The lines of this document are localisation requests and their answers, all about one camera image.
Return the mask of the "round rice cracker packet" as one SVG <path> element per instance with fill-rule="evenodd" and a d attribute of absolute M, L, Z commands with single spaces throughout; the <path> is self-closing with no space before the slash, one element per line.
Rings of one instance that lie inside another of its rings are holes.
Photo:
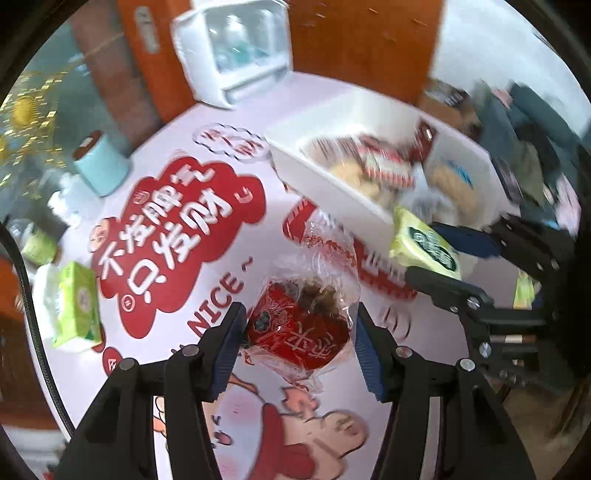
<path fill-rule="evenodd" d="M 346 159 L 336 163 L 334 166 L 329 167 L 329 173 L 382 208 L 389 209 L 392 207 L 394 193 L 386 187 L 382 187 L 377 181 L 367 177 L 362 166 L 356 160 Z"/>

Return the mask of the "puffed rice bar packet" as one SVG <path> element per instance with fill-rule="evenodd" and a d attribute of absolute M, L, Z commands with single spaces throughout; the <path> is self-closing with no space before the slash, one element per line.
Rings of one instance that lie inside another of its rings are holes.
<path fill-rule="evenodd" d="M 478 216 L 479 198 L 474 190 L 454 169 L 437 165 L 427 175 L 431 186 L 439 189 L 456 206 L 463 223 L 473 224 Z"/>

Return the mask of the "green yellow snack packet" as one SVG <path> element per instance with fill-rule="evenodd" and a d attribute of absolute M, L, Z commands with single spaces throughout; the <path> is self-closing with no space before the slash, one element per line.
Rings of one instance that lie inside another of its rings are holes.
<path fill-rule="evenodd" d="M 459 254 L 439 233 L 402 207 L 394 208 L 393 221 L 391 258 L 404 267 L 421 267 L 456 280 L 462 279 Z"/>

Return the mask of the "white plastic storage bin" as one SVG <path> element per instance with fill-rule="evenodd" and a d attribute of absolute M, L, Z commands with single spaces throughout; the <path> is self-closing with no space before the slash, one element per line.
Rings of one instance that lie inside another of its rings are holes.
<path fill-rule="evenodd" d="M 266 130 L 277 176 L 379 253 L 401 193 L 436 218 L 475 229 L 511 212 L 490 155 L 457 129 L 398 100 L 349 91 Z"/>

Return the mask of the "wooden cabinet with shelves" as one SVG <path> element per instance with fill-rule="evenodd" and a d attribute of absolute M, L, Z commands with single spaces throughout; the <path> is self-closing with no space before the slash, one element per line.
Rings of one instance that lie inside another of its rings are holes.
<path fill-rule="evenodd" d="M 442 0 L 288 3 L 294 69 L 414 104 L 427 82 Z"/>

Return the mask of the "teal canister with brown lid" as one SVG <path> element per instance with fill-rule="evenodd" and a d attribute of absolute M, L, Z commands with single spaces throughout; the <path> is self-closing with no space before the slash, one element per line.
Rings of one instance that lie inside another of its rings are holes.
<path fill-rule="evenodd" d="M 72 154 L 74 167 L 99 197 L 112 194 L 127 178 L 130 162 L 101 130 L 88 134 Z"/>

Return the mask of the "red jujube snack packet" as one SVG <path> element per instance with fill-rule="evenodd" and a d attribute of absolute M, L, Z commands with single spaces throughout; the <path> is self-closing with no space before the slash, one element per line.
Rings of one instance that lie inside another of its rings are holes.
<path fill-rule="evenodd" d="M 353 334 L 361 281 L 353 236 L 324 214 L 304 224 L 297 249 L 276 259 L 249 312 L 246 357 L 291 386 L 318 393 Z"/>

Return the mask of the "white barcode biscuit packet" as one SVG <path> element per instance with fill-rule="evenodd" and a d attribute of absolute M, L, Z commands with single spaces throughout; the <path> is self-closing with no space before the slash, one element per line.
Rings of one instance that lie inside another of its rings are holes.
<path fill-rule="evenodd" d="M 359 137 L 358 152 L 363 171 L 377 183 L 390 189 L 409 189 L 415 186 L 412 164 L 388 142 L 369 135 Z"/>

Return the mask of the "white squeeze bottle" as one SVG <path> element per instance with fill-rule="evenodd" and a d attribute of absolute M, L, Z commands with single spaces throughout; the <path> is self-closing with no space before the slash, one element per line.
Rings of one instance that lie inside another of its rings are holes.
<path fill-rule="evenodd" d="M 48 208 L 69 227 L 77 228 L 94 219 L 102 210 L 102 202 L 79 174 L 64 173 L 60 189 L 47 202 Z"/>

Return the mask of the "clear bottle with green label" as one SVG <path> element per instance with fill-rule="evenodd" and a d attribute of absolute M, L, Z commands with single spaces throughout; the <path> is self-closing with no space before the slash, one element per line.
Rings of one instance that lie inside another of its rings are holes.
<path fill-rule="evenodd" d="M 50 264 L 57 254 L 57 243 L 29 219 L 13 219 L 8 230 L 25 260 L 39 267 Z"/>

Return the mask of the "white cosmetics organizer case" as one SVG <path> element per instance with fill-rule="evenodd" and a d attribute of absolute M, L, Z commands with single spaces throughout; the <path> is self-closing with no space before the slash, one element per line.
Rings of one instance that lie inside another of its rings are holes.
<path fill-rule="evenodd" d="M 293 70 L 284 1 L 194 1 L 170 31 L 193 98 L 212 107 L 235 109 Z"/>

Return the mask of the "glass sliding door gold ornament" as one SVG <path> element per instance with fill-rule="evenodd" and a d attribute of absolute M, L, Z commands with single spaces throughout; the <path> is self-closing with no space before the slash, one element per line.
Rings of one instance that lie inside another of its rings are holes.
<path fill-rule="evenodd" d="M 172 47 L 172 19 L 187 1 L 4 1 L 1 98 L 24 96 L 33 124 L 1 115 L 1 216 L 59 237 L 47 207 L 74 151 L 100 131 L 128 156 L 194 103 Z"/>

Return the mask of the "green tissue box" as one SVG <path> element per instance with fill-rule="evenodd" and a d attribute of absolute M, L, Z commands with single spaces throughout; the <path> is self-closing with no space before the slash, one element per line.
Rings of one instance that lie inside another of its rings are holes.
<path fill-rule="evenodd" d="M 67 353 L 92 349 L 102 342 L 94 272 L 69 262 L 48 265 L 48 312 L 54 328 L 52 346 Z"/>

